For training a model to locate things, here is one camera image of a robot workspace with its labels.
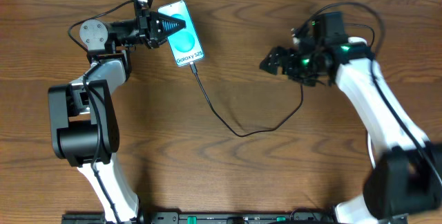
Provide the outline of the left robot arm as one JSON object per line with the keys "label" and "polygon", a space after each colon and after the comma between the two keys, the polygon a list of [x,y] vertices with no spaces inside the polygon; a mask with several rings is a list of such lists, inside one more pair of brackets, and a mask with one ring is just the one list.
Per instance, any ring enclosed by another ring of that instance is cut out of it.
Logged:
{"label": "left robot arm", "polygon": [[139,196],[117,157],[119,127],[112,94],[128,81],[130,48],[158,48],[186,27],[183,20],[140,10],[134,19],[106,23],[99,17],[77,22],[89,68],[79,78],[48,89],[52,148],[86,177],[102,204],[97,218],[74,216],[83,223],[148,223]]}

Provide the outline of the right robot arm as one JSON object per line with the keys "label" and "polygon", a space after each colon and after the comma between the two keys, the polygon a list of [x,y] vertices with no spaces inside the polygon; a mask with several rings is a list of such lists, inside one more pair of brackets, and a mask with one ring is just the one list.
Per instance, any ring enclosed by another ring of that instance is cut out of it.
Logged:
{"label": "right robot arm", "polygon": [[441,146],[430,141],[387,85],[367,42],[350,37],[340,12],[316,15],[277,46],[260,68],[305,86],[321,76],[347,96],[371,142],[374,168],[361,195],[337,204],[338,223],[390,223],[441,206]]}

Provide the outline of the Galaxy S25 smartphone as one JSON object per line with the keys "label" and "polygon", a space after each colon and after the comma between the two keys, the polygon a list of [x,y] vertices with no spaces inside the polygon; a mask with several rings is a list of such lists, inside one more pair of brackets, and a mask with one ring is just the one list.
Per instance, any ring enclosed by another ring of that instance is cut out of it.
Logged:
{"label": "Galaxy S25 smartphone", "polygon": [[177,66],[185,66],[204,57],[204,51],[184,0],[158,8],[158,12],[185,21],[186,27],[168,37]]}

